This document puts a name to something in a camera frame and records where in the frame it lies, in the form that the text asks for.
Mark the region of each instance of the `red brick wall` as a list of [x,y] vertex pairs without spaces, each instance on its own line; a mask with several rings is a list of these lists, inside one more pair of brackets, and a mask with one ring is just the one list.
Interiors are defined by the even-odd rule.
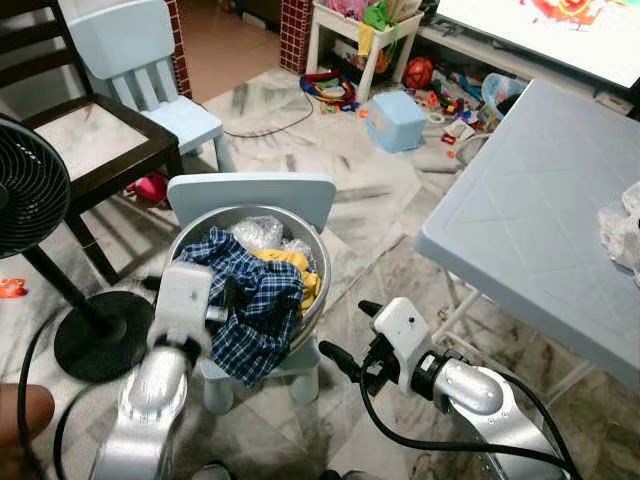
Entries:
[[312,0],[282,0],[280,66],[285,70],[297,74],[305,71],[312,14]]
[[176,42],[176,49],[171,56],[173,71],[176,75],[178,93],[191,98],[191,85],[189,84],[189,72],[184,59],[184,44],[182,43],[182,27],[180,26],[180,12],[178,11],[178,0],[165,0],[171,15],[171,27],[173,28],[173,39]]

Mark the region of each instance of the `green toy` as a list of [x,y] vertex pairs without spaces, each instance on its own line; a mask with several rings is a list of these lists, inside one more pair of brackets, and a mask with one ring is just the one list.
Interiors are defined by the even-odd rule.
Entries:
[[364,23],[372,26],[376,30],[384,32],[387,24],[391,23],[389,12],[387,12],[387,2],[382,0],[365,8]]

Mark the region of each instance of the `pink object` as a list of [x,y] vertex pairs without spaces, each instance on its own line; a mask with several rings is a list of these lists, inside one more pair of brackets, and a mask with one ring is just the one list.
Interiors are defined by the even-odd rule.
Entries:
[[364,19],[365,8],[376,1],[377,0],[329,0],[327,6],[345,17],[353,18],[360,22]]
[[135,192],[147,200],[155,203],[167,198],[167,178],[159,173],[150,173],[139,178],[127,187],[127,192]]

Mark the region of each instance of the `plaid shirt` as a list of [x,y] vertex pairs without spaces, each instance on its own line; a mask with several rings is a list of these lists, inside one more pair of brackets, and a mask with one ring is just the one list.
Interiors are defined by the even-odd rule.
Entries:
[[239,291],[214,338],[211,359],[245,385],[255,385],[289,353],[302,302],[300,271],[290,263],[259,260],[215,227],[209,240],[185,247],[178,260],[211,268],[212,306],[223,306],[225,282],[233,277]]

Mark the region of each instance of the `tiled floor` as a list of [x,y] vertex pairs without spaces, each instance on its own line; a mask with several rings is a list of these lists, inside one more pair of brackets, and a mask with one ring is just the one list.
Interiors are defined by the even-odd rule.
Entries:
[[[232,131],[242,134],[273,129],[308,112],[297,78],[282,71],[261,75],[249,85],[205,103]],[[439,267],[413,250],[413,237],[455,180],[453,175],[422,170],[439,142],[415,152],[389,155],[369,140],[353,114],[313,116],[276,135],[229,138],[241,171],[323,172],[338,194],[322,238],[332,263],[325,312],[316,328],[360,360],[371,340],[367,317],[357,302],[387,302],[406,296],[435,328],[438,312],[451,308]],[[437,159],[429,160],[434,166]],[[210,145],[200,159],[186,159],[189,171],[212,171]],[[136,278],[163,265],[177,222],[166,209],[138,210],[118,196],[84,215],[98,242],[127,278],[117,288],[141,291]],[[64,227],[43,248],[86,292],[101,288],[77,244]],[[24,276],[30,293],[0,303],[5,335],[0,336],[0,372],[16,378],[26,342],[35,326],[62,310],[59,296],[21,257],[0,262],[0,277]],[[533,388],[558,381],[579,361],[562,346],[482,300],[457,331],[481,350],[507,364]],[[58,369],[52,354],[53,330],[36,352],[30,379],[50,388],[56,399],[52,425],[36,441],[47,458],[56,421],[81,388]],[[356,387],[323,359],[320,394],[309,405],[292,400],[286,381],[266,381],[257,392],[239,389],[225,415],[213,417],[203,407],[202,378],[195,374],[183,421],[176,431],[174,478],[187,480],[204,463],[221,459],[247,479],[315,480],[333,467],[341,473],[362,469],[384,480],[476,480],[487,478],[475,455],[435,454],[401,448],[383,437],[364,411]],[[120,381],[100,386],[72,413],[63,444],[70,480],[87,478],[97,446],[115,419]],[[459,439],[450,418],[420,398],[406,398],[387,385],[375,407],[394,430],[419,439]],[[640,402],[638,396],[602,371],[570,390],[551,411],[585,480],[640,479]]]
[[179,0],[194,100],[204,102],[277,67],[280,37],[222,11],[217,0]]

